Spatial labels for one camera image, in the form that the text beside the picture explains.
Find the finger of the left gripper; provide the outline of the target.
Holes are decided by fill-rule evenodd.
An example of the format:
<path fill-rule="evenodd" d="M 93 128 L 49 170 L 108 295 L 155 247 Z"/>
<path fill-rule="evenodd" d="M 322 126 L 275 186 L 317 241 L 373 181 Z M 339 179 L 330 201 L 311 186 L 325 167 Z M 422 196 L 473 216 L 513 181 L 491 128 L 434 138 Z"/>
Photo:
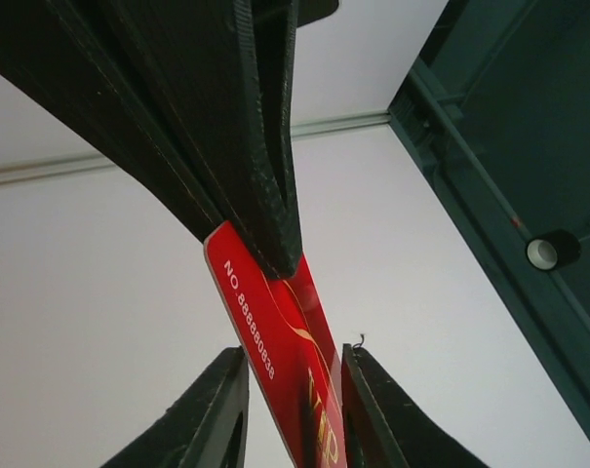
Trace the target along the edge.
<path fill-rule="evenodd" d="M 234 19 L 246 108 L 241 224 L 271 279 L 290 278 L 302 257 L 291 110 L 298 28 L 337 11 L 336 1 L 236 1 Z"/>
<path fill-rule="evenodd" d="M 0 1 L 0 75 L 197 238 L 252 239 L 248 1 Z"/>

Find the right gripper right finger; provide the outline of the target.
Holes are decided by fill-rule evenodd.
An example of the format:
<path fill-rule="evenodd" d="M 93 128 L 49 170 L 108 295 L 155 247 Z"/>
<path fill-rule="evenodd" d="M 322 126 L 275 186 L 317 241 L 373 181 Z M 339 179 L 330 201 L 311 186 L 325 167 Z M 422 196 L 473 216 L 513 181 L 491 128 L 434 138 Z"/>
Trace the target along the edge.
<path fill-rule="evenodd" d="M 342 347 L 341 387 L 349 467 L 484 467 L 439 427 L 361 345 Z"/>

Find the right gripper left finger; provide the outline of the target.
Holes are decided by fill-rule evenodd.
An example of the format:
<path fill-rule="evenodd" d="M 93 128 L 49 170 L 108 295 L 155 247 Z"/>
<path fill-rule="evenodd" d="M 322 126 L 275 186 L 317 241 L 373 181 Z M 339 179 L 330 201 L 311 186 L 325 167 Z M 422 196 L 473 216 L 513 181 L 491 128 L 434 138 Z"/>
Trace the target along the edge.
<path fill-rule="evenodd" d="M 249 367 L 227 347 L 148 429 L 106 467 L 242 467 L 248 430 Z"/>

